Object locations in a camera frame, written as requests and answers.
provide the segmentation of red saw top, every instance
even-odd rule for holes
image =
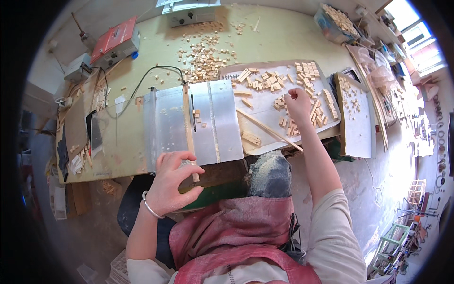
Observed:
[[[104,54],[110,52],[115,46],[130,40],[133,36],[136,19],[137,15],[110,28],[105,34],[100,36],[91,55],[90,64],[93,64],[96,60],[104,56]]]

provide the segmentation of hand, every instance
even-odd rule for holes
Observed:
[[[311,101],[309,95],[301,88],[294,88],[285,94],[284,99],[288,112],[298,127],[310,122]]]
[[[196,186],[180,194],[178,186],[191,174],[203,174],[205,170],[193,164],[179,168],[181,160],[195,161],[189,151],[162,153],[156,160],[156,177],[147,193],[147,204],[159,216],[181,209],[195,201],[203,187]]]

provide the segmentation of workbench surface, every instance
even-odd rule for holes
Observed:
[[[257,31],[253,32],[252,29],[259,17],[260,22]],[[228,65],[235,62],[251,63],[304,58],[315,60],[320,71],[327,78],[332,73],[343,71],[349,66],[355,66],[345,47],[325,39],[312,16],[257,5],[224,5],[217,8],[216,19],[224,23],[224,31],[218,32],[220,38],[215,47],[234,50],[237,54],[237,60],[232,58],[227,62]],[[246,24],[242,35],[238,35],[230,23]],[[108,95],[108,106],[114,105],[115,98],[121,95],[129,99],[145,72],[156,64],[172,65],[181,69],[190,68],[189,60],[185,65],[183,61],[178,62],[177,52],[180,48],[191,50],[190,44],[200,42],[200,38],[191,38],[190,42],[187,42],[186,39],[181,40],[183,34],[195,35],[201,31],[200,28],[190,26],[170,28],[166,16],[158,16],[138,23],[137,27],[140,30],[139,56],[135,60],[131,57],[124,59],[108,74],[107,81],[109,88],[111,88]],[[178,78],[177,72],[171,71],[170,75],[167,75],[167,70],[154,69],[144,78],[135,97],[149,93],[148,87],[150,86],[156,86],[160,90],[179,86],[181,82],[178,81]],[[85,115],[90,112],[95,79],[96,77],[92,76],[87,80],[88,83],[84,85],[83,96],[78,98],[73,96],[76,100],[83,98]],[[128,134],[119,135],[117,138],[124,141],[124,145],[127,145],[127,147],[123,148],[122,151],[117,151],[116,157],[110,157],[110,159],[103,161],[102,168],[105,173],[102,175],[95,173],[96,171],[90,168],[87,163],[82,173],[74,176],[70,172],[66,183],[146,173],[146,171],[141,171],[142,167],[139,167],[141,163],[145,163],[144,153],[137,151],[137,149],[144,148],[143,112],[132,111],[132,109],[137,109],[135,105],[129,106],[129,109],[131,111],[124,113],[121,122],[123,125],[130,125]],[[339,126],[318,133],[320,139],[339,134]],[[60,141],[61,137],[62,128],[59,128],[56,142]],[[60,170],[59,178],[60,182],[63,182]]]

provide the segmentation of forearm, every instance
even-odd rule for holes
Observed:
[[[315,207],[328,192],[342,188],[339,174],[323,147],[314,127],[309,120],[300,123],[301,145],[304,149],[306,174]]]
[[[151,259],[156,257],[158,219],[140,203],[136,222],[126,243],[126,259]]]

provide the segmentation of bracelet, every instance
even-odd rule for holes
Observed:
[[[150,211],[150,213],[151,213],[154,217],[156,217],[156,218],[158,218],[158,219],[164,219],[164,217],[159,216],[159,215],[156,214],[153,210],[151,210],[150,206],[147,204],[147,199],[146,199],[147,193],[148,193],[148,190],[142,192],[142,200],[144,201],[145,206],[147,207],[148,211]]]

